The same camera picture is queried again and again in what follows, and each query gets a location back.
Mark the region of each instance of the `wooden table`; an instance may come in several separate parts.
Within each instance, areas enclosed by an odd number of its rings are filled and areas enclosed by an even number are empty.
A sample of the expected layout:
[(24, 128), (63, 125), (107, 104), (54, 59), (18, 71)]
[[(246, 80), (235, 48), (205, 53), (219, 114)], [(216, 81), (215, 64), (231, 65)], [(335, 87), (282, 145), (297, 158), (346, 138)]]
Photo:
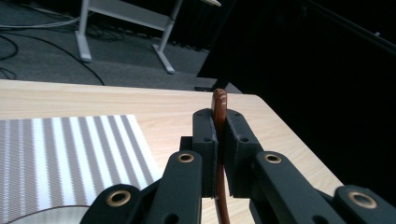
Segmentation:
[[(180, 137), (192, 136), (192, 113), (209, 108), (211, 98), (211, 92), (0, 80), (0, 119), (134, 114), (163, 172)], [(260, 97), (229, 93), (228, 108), (242, 113), (262, 147), (287, 156), (314, 188), (333, 195), (343, 185)], [(253, 223), (248, 200), (227, 200), (232, 223)], [(202, 223), (218, 223), (210, 199), (203, 199)]]

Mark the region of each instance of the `black and white striped pattern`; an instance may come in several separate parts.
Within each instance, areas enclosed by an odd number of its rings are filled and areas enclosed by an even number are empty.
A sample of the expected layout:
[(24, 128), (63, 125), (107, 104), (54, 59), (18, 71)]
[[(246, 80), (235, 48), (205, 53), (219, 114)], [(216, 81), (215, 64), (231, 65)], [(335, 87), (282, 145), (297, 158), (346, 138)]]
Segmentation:
[(161, 177), (133, 115), (0, 120), (0, 220)]

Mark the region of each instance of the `black cable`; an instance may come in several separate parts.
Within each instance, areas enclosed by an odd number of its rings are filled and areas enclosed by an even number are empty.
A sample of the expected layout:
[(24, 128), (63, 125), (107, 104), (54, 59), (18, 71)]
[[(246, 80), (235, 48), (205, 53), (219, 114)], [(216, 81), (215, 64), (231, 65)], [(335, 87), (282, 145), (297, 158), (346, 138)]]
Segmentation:
[(70, 52), (67, 51), (66, 49), (63, 49), (63, 48), (59, 47), (58, 45), (49, 42), (48, 40), (45, 40), (45, 39), (42, 39), (42, 38), (38, 38), (38, 37), (35, 37), (35, 36), (20, 35), (20, 34), (12, 34), (12, 33), (2, 33), (2, 34), (4, 34), (4, 35), (17, 35), (17, 36), (23, 36), (23, 37), (32, 38), (32, 39), (39, 40), (39, 41), (42, 41), (42, 42), (44, 42), (44, 43), (47, 43), (47, 44), (49, 44), (49, 45), (52, 45), (53, 47), (55, 47), (55, 48), (57, 48), (57, 49), (60, 49), (61, 51), (63, 51), (64, 53), (66, 53), (67, 55), (69, 55), (70, 57), (72, 57), (73, 59), (75, 59), (77, 62), (79, 62), (82, 66), (84, 66), (85, 68), (87, 68), (90, 72), (92, 72), (92, 73), (98, 78), (98, 80), (100, 81), (100, 83), (101, 83), (103, 86), (105, 86), (105, 82), (104, 82), (104, 81), (103, 81), (103, 80), (102, 80), (102, 79), (101, 79), (101, 78), (100, 78), (89, 66), (87, 66), (84, 62), (82, 62), (80, 59), (78, 59), (77, 57), (75, 57), (72, 53), (70, 53)]
[(5, 59), (12, 58), (12, 57), (14, 57), (15, 55), (18, 54), (19, 48), (18, 48), (18, 45), (17, 45), (14, 41), (12, 41), (12, 40), (9, 39), (9, 38), (6, 38), (6, 37), (3, 36), (3, 35), (0, 35), (0, 38), (6, 40), (7, 42), (9, 42), (9, 43), (14, 47), (14, 51), (13, 51), (11, 54), (7, 55), (7, 56), (1, 57), (1, 58), (0, 58), (0, 61), (3, 61), (3, 60), (5, 60)]
[(3, 73), (3, 75), (10, 80), (16, 80), (17, 79), (17, 74), (13, 73), (12, 71), (9, 71), (8, 69), (4, 68), (4, 67), (0, 67), (0, 72)]

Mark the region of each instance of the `dark background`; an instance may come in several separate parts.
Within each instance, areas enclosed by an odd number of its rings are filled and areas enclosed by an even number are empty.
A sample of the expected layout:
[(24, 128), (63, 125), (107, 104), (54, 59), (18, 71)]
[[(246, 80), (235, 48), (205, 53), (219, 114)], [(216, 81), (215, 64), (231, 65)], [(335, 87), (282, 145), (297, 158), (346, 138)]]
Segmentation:
[(259, 95), (344, 184), (396, 205), (396, 7), (322, 2), (369, 34), (298, 2), (238, 1), (199, 77)]

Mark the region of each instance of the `gray carpet floor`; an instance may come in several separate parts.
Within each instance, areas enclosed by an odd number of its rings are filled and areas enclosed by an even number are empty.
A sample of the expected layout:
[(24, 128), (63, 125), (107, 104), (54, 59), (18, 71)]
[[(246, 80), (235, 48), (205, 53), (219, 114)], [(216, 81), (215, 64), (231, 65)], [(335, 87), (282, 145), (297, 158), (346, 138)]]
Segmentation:
[[(89, 23), (89, 33), (102, 32), (107, 36), (87, 36), (92, 61), (82, 63), (74, 32), (77, 23), (49, 29), (7, 28), (69, 20), (0, 0), (0, 79), (87, 85), (102, 85), (102, 79), (107, 86), (182, 91), (210, 88), (216, 82), (214, 78), (197, 77), (208, 50), (197, 51), (173, 43), (168, 43), (164, 50), (176, 71), (169, 75), (152, 49), (153, 44), (160, 43), (159, 37), (95, 30)], [(226, 90), (242, 93), (232, 84)]]

